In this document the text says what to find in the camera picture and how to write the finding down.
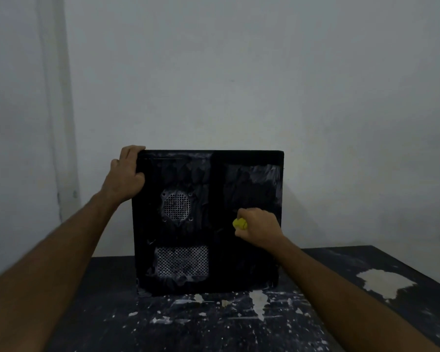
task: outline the person's left hand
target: person's left hand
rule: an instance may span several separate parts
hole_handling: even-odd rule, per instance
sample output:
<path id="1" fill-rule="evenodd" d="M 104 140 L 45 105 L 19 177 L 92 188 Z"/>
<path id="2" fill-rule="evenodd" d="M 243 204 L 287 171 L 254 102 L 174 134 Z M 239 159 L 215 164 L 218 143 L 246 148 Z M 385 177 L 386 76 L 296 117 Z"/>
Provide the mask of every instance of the person's left hand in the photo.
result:
<path id="1" fill-rule="evenodd" d="M 111 161 L 111 170 L 101 188 L 101 193 L 114 204 L 120 205 L 139 193 L 145 184 L 145 175 L 135 173 L 137 155 L 145 146 L 130 145 L 122 148 L 119 159 Z"/>

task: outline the mesh grille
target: mesh grille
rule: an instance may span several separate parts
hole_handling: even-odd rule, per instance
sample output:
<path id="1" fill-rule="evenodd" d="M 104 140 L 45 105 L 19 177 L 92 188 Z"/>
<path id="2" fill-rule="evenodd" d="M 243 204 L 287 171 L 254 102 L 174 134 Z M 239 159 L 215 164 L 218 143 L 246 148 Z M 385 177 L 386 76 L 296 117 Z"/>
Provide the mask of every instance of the mesh grille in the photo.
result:
<path id="1" fill-rule="evenodd" d="M 190 214 L 190 200 L 182 191 L 168 195 L 163 203 L 164 214 L 172 220 L 185 220 Z"/>
<path id="2" fill-rule="evenodd" d="M 209 275 L 209 250 L 207 246 L 157 247 L 159 277 L 193 277 Z"/>

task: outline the paint-stained table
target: paint-stained table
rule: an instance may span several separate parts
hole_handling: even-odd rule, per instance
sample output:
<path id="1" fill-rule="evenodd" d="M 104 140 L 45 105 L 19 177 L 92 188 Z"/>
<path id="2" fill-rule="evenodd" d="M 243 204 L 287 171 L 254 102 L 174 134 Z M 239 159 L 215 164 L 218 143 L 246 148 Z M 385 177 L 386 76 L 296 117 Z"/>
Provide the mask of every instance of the paint-stained table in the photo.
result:
<path id="1" fill-rule="evenodd" d="M 415 283 L 369 294 L 440 346 L 440 284 L 372 246 L 305 250 L 360 288 L 372 269 Z M 48 351 L 342 351 L 294 283 L 272 290 L 137 298 L 133 257 L 93 258 Z"/>

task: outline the white wall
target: white wall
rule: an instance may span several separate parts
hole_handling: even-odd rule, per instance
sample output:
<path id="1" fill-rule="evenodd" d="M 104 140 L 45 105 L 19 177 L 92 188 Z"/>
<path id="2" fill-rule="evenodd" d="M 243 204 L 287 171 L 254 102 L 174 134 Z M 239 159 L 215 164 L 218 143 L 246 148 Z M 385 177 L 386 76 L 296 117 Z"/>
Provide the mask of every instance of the white wall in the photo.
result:
<path id="1" fill-rule="evenodd" d="M 0 0 L 0 271 L 59 224 L 35 0 Z"/>
<path id="2" fill-rule="evenodd" d="M 127 144 L 285 152 L 303 246 L 440 236 L 440 0 L 66 0 L 82 201 Z M 130 203 L 97 255 L 132 254 Z"/>

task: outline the yellow sponge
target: yellow sponge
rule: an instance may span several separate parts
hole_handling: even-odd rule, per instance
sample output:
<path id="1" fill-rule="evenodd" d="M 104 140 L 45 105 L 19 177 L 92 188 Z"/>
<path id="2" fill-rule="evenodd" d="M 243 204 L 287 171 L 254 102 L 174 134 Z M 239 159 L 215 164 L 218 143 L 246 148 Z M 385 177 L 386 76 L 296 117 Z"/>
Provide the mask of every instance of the yellow sponge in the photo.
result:
<path id="1" fill-rule="evenodd" d="M 240 230 L 246 230 L 248 228 L 248 223 L 246 222 L 245 219 L 234 219 L 233 220 L 233 227 L 235 229 L 240 229 Z"/>

